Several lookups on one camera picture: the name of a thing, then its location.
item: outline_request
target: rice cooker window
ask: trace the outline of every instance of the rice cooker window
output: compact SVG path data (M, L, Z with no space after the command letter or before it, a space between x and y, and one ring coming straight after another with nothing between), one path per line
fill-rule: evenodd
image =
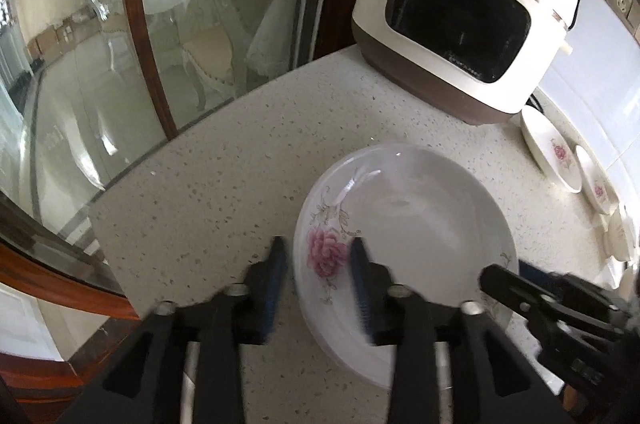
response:
M531 26L516 0L387 0L385 16L393 30L484 83L507 71Z

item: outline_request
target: white plate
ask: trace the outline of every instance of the white plate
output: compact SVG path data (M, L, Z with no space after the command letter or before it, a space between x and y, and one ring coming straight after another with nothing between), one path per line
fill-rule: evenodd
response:
M391 384L392 347L370 346L361 330L346 261L354 236L364 238L372 260L390 267L397 282L429 301L484 301L496 321L508 325L511 310L478 288L480 272L491 263L518 270L509 226L489 192L462 166L430 149L400 143L368 147L318 179L300 212L293 245L306 323L338 364L379 386ZM309 258L308 239L315 244L315 260Z
M624 204L619 204L613 212L602 242L605 252L618 261L634 261L638 238L634 234L631 217Z
M582 189L582 176L574 153L564 137L543 114L524 106L520 113L520 128L531 155L548 178L571 193Z
M583 147L575 147L575 157L578 160L578 166L582 174L582 184L584 186L582 192L598 213L610 215L616 208L615 203L611 200L611 197L614 196L611 184L609 184L607 178Z

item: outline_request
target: speckled quartz countertop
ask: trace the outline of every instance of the speckled quartz countertop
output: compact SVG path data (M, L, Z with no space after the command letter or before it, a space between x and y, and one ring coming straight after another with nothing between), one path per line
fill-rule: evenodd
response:
M161 299L208 299L292 241L319 176L364 146L431 146L471 171L498 202L521 258L595 279L604 265L583 195L547 181L515 124L471 127L413 97L344 49L210 115L161 148L92 207L113 272L143 315ZM520 318L509 332L536 341ZM267 346L245 346L247 422L384 422L388 395L325 356L288 280Z

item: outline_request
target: bowl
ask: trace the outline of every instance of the bowl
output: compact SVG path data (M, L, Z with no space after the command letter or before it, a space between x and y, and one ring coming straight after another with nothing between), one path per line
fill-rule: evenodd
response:
M620 285L616 289L616 293L625 301L631 301L636 295L636 282L638 281L638 271L629 267L620 279Z
M582 176L577 160L551 121L535 108L525 106L520 113L520 128L542 172L560 188L579 193Z
M623 204L619 204L613 212L602 240L605 251L616 260L630 261L635 258L638 241L631 217L626 214Z
M606 175L593 162L587 151L581 147L575 147L575 157L578 161L580 174L582 175L582 192L588 198L593 208L603 215L610 215L616 208L616 196Z

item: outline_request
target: rice cooker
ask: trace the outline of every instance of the rice cooker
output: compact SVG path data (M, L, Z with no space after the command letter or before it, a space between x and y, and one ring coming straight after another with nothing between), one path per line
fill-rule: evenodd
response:
M473 125L520 112L564 44L577 0L357 0L364 58Z

